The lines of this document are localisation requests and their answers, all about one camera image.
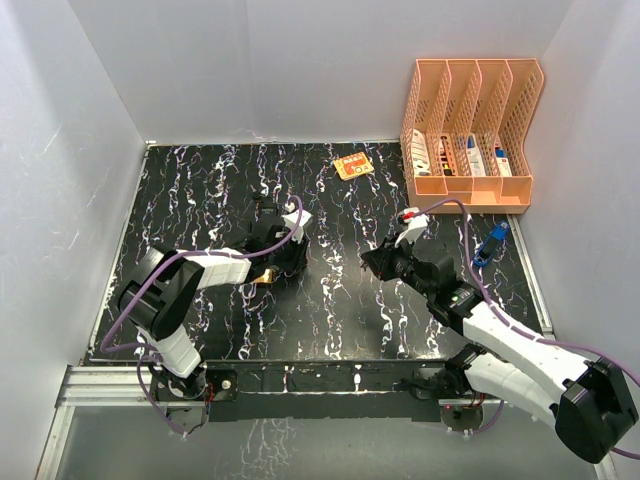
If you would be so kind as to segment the large brass padlock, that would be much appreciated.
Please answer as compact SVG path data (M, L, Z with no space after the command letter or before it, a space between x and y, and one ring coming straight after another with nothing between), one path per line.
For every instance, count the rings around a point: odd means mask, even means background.
M253 280L253 283L258 285L268 285L272 284L275 281L275 278L275 271L272 269L266 269L261 276Z

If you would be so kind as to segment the black padlock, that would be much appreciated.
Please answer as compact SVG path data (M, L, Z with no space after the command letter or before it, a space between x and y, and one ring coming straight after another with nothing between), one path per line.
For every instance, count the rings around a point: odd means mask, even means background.
M279 215L277 204L268 196L259 191L252 193L252 200L255 204L254 218L251 220L253 226L268 225L280 226L282 218Z

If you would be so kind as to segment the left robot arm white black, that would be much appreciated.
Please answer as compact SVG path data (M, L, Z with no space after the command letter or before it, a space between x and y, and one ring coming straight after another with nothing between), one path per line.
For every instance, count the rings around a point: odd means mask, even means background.
M206 367L184 326L196 293L298 273L306 265L305 227L311 219L305 210L264 214L249 224L237 248L201 255L162 246L148 250L123 282L117 307L142 335L146 349L160 357L159 366L149 368L159 383L188 400L204 394Z

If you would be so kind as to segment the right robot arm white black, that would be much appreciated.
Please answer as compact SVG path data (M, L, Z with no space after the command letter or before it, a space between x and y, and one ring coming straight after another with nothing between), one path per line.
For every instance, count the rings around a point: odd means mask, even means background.
M432 316L468 341L447 361L442 386L466 397L498 397L543 421L576 456L599 463L634 427L639 413L622 369L589 360L492 307L464 281L453 258L386 239L361 256L381 281L400 280L426 300Z

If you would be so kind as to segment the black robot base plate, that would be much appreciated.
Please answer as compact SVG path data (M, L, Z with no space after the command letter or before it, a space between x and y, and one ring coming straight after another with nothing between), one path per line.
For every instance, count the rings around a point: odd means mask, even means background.
M151 393L170 412L200 409L208 422L256 419L451 416L478 424L491 396L473 392L438 360L212 361L195 388L180 393L160 369Z

